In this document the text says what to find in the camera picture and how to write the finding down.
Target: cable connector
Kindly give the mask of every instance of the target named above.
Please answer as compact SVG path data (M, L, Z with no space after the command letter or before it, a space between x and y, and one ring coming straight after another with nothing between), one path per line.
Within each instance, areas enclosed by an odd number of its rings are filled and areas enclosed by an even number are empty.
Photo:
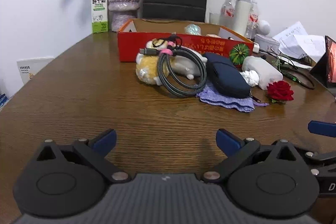
M160 51L155 49L155 48L141 48L139 50L139 53L140 54L143 54L143 55L152 55L152 56L156 56L156 55L159 55Z

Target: table surface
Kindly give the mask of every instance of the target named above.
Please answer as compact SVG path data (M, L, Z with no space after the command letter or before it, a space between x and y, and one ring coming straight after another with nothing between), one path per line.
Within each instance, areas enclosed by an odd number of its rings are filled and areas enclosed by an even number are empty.
M312 151L335 150L336 140L310 134L310 120L335 121L334 97L320 84L308 90L288 80L294 100L241 113L176 99L163 87L141 83L134 63L120 63L115 33L90 35L34 76L0 112L0 223L20 212L13 183L44 139L58 144L117 130L109 160L127 172L204 172L224 159L215 133L225 128L262 144L277 139ZM253 88L266 101L266 92ZM320 199L314 215L329 223L336 215L331 199Z

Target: red rose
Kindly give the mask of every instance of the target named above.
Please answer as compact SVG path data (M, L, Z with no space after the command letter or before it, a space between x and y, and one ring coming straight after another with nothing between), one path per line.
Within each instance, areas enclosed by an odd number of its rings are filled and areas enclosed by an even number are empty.
M291 101L294 91L290 90L291 86L285 81L274 82L268 84L267 92L268 96L277 101Z

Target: white tumbler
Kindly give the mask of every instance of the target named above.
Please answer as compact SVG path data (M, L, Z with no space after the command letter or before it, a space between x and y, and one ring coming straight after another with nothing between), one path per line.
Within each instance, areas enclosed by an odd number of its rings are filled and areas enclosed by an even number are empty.
M251 0L236 0L235 15L233 18L232 30L245 35L247 21L251 8Z

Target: green pumpkin picture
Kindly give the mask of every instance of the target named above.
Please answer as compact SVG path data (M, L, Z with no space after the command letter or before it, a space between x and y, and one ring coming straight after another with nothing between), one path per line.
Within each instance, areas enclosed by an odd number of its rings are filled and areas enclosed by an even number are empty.
M229 52L229 58L233 65L242 65L245 57L248 56L249 53L249 47L247 47L244 43L240 43L235 45Z

